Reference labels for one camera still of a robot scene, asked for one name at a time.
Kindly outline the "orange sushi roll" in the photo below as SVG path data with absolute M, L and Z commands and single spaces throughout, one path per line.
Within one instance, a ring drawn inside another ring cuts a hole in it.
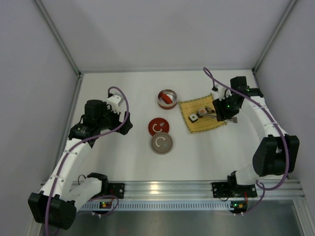
M 206 114 L 207 114 L 207 111 L 205 109 L 199 109 L 197 111 L 197 116 L 200 118 L 204 117 Z

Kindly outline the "green sushi roll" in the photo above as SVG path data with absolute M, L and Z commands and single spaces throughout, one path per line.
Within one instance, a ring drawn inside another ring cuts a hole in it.
M 190 120 L 191 123 L 197 122 L 198 119 L 199 119 L 199 117 L 197 116 L 197 114 L 191 114 L 191 115 L 189 115 L 189 120 Z

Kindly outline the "red steel lunch box bowl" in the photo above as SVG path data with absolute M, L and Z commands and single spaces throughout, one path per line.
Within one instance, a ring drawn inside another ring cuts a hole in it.
M 178 96 L 175 91 L 171 89 L 163 89 L 158 93 L 157 103 L 165 110 L 173 109 L 178 102 Z

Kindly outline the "red sausage toy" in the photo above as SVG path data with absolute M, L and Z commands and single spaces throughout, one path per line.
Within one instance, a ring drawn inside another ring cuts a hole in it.
M 165 93 L 162 93 L 162 94 L 160 95 L 160 98 L 163 100 L 163 102 L 164 102 L 165 104 L 172 104 L 172 103 L 173 103 L 172 99 L 171 99 L 167 94 L 165 94 Z

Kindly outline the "taupe round lid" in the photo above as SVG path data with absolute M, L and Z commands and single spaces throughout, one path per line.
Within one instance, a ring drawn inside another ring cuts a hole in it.
M 159 155 L 168 154 L 173 149 L 173 139 L 165 132 L 156 133 L 150 141 L 151 149 Z

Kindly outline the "steel tongs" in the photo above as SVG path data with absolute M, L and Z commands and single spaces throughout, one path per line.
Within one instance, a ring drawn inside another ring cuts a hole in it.
M 203 116 L 208 116 L 211 118 L 217 118 L 216 111 L 209 106 L 205 106 L 205 112 L 204 112 Z M 229 118 L 228 121 L 231 121 L 233 123 L 238 123 L 237 117 Z

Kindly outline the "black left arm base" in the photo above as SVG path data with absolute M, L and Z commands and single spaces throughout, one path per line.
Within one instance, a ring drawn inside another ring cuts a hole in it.
M 92 196 L 93 198 L 105 195 L 113 195 L 119 199 L 123 199 L 125 194 L 125 184 L 122 182 L 106 183 L 101 185 L 101 192 Z

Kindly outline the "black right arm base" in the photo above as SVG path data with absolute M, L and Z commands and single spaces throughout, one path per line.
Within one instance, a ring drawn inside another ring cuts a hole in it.
M 248 198 L 257 197 L 255 185 L 235 185 L 228 182 L 212 182 L 212 191 L 214 198 Z

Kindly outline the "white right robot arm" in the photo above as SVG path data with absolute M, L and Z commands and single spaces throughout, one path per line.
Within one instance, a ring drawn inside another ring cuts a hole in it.
M 274 176 L 285 179 L 292 173 L 300 141 L 296 135 L 288 135 L 281 128 L 268 109 L 261 90 L 250 88 L 245 76 L 232 78 L 230 86 L 218 83 L 212 90 L 217 92 L 213 101 L 217 121 L 226 121 L 243 112 L 260 141 L 252 162 L 229 176 L 233 185 L 248 186 Z

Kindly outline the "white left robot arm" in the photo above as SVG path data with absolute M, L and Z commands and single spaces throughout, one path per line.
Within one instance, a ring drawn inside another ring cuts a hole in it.
M 47 182 L 38 193 L 31 193 L 28 204 L 35 222 L 67 230 L 78 210 L 88 200 L 109 194 L 108 177 L 90 173 L 82 184 L 72 187 L 84 159 L 101 134 L 126 135 L 132 128 L 130 113 L 120 121 L 122 96 L 114 94 L 106 101 L 89 100 L 84 114 L 69 133 L 63 154 Z

